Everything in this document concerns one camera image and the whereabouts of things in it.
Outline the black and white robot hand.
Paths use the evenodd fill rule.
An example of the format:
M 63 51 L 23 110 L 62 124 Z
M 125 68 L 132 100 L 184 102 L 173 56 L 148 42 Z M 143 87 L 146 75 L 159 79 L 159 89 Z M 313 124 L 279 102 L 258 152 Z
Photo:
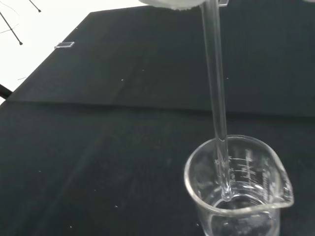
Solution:
M 149 6 L 172 10 L 189 10 L 201 5 L 205 0 L 139 0 Z

